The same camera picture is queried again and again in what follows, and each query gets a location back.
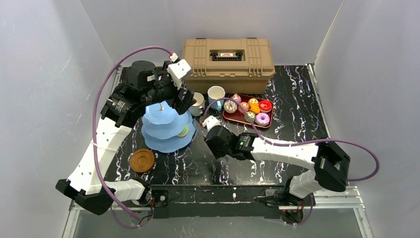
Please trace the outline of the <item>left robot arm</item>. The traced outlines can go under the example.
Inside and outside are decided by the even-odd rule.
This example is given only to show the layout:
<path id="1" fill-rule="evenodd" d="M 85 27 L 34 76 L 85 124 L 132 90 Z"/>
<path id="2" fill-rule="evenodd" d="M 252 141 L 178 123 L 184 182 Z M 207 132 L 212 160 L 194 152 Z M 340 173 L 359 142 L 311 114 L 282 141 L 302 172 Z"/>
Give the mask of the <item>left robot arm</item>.
<path id="1" fill-rule="evenodd" d="M 183 87 L 192 68 L 184 59 L 166 61 L 162 67 L 138 60 L 122 70 L 121 81 L 108 97 L 99 120 L 93 122 L 93 139 L 73 173 L 56 184 L 56 189 L 80 207 L 96 215 L 113 203 L 141 200 L 148 185 L 140 179 L 105 181 L 118 148 L 138 119 L 153 107 L 163 106 L 186 115 L 194 104 L 193 91 Z"/>

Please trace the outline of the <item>green frosted donut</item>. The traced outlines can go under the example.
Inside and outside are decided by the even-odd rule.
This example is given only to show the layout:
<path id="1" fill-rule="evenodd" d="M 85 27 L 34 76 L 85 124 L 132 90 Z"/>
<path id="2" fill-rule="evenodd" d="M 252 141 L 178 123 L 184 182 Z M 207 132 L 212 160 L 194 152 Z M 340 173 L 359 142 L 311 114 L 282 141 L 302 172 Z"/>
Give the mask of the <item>green frosted donut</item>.
<path id="1" fill-rule="evenodd" d="M 189 129 L 188 129 L 188 126 L 186 125 L 186 126 L 183 127 L 183 130 L 177 135 L 177 137 L 186 136 L 188 134 L 188 131 L 189 131 Z"/>

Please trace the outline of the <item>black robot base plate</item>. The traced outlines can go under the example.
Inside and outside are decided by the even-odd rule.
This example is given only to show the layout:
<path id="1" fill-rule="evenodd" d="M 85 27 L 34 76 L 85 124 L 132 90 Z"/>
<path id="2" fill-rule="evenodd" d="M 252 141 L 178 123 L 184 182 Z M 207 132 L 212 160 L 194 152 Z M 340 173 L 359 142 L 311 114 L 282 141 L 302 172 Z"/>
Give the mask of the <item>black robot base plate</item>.
<path id="1" fill-rule="evenodd" d="M 154 217 L 263 217 L 303 219 L 315 198 L 283 196 L 283 185 L 152 185 Z"/>

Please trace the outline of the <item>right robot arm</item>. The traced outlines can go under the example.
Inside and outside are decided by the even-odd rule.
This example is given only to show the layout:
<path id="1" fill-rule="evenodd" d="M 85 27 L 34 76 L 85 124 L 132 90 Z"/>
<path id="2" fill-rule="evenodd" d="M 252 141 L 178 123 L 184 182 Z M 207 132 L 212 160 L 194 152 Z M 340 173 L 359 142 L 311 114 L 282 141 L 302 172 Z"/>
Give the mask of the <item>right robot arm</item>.
<path id="1" fill-rule="evenodd" d="M 208 131 L 205 142 L 217 159 L 228 155 L 237 160 L 270 160 L 306 169 L 288 179 L 284 198 L 303 199 L 321 189 L 344 192 L 347 187 L 350 157 L 334 142 L 267 142 L 255 133 L 235 135 L 221 125 Z"/>

